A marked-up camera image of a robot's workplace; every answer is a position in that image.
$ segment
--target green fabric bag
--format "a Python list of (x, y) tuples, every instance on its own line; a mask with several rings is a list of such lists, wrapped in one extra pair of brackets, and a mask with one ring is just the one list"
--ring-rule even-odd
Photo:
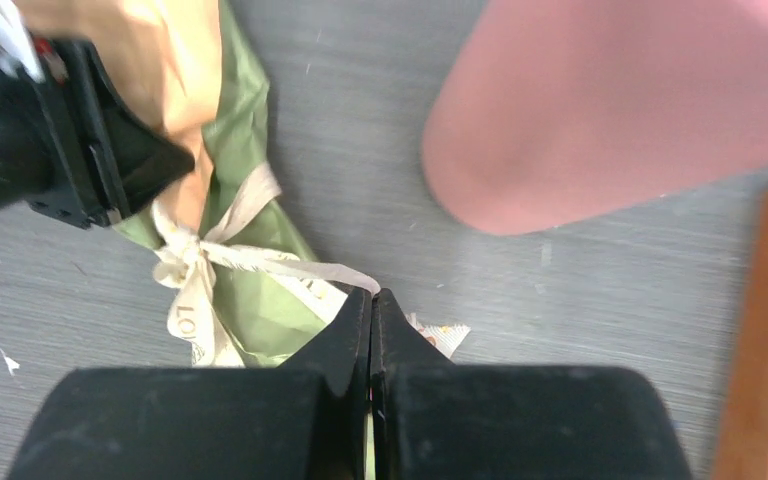
[[(219, 1), (219, 20), (223, 78), (216, 119), (202, 128), (214, 162), (199, 232), (202, 236), (219, 221), (252, 170), (267, 161), (269, 81), (224, 0)], [(146, 248), (163, 246), (148, 209), (126, 219), (116, 230)], [(316, 261), (275, 200), (227, 244), (270, 248)], [(325, 327), (322, 319), (267, 274), (219, 265), (214, 269), (213, 308), (247, 366), (279, 365)]]

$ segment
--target ribbon bow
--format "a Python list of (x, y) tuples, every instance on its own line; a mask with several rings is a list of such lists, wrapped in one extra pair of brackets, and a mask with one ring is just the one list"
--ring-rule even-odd
[[(298, 256), (248, 245), (223, 245), (237, 235), (272, 199), (281, 193), (269, 165), (259, 164), (237, 191), (228, 211), (204, 236), (180, 227), (157, 200), (151, 215), (166, 245), (155, 253), (155, 281), (178, 289), (166, 326), (173, 336), (192, 344), (194, 366), (243, 366), (234, 341), (213, 310), (213, 264), (236, 270), (265, 272), (296, 295), (323, 322), (329, 323), (345, 301), (345, 294), (326, 282), (339, 281), (372, 294), (381, 287), (373, 278), (336, 263), (301, 261)], [(322, 301), (324, 295), (340, 295), (338, 302)]]

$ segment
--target ribbon knot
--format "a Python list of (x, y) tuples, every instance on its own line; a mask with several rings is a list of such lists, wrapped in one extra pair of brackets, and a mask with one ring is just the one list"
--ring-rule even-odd
[(166, 326), (169, 333), (192, 344), (195, 366), (244, 366), (234, 339), (213, 310), (214, 263), (269, 275), (326, 324), (342, 307), (346, 294), (327, 282), (320, 282), (314, 288), (313, 281), (338, 281), (373, 294), (381, 289), (373, 278), (345, 265), (305, 262), (292, 253), (249, 245), (223, 245), (279, 193), (269, 166), (258, 165), (203, 239), (191, 229), (176, 225), (158, 200), (152, 203), (154, 225), (166, 241), (163, 248), (155, 251), (160, 263), (154, 267), (153, 277), (161, 285), (179, 290), (169, 309)]

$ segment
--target white debris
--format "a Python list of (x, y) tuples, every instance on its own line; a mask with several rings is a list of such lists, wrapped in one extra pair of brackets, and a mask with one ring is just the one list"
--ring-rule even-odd
[(416, 319), (415, 313), (409, 313), (405, 318), (410, 326), (425, 337), (446, 358), (452, 358), (452, 354), (472, 330), (460, 323), (444, 326), (423, 325)]
[(543, 242), (540, 249), (540, 265), (548, 267), (552, 264), (552, 242)]
[(7, 364), (7, 372), (10, 373), (11, 377), (15, 377), (16, 374), (14, 373), (15, 370), (19, 370), (19, 362), (16, 360), (13, 360), (12, 358), (8, 357), (6, 353), (4, 353), (4, 350), (0, 349), (1, 356), (4, 357), (4, 363)]

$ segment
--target tan paper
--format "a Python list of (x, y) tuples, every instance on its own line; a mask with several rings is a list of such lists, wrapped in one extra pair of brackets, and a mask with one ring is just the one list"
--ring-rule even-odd
[(217, 0), (16, 0), (33, 33), (89, 38), (128, 107), (192, 152), (196, 169), (161, 195), (176, 223), (198, 229), (213, 173), (201, 127), (222, 82)]

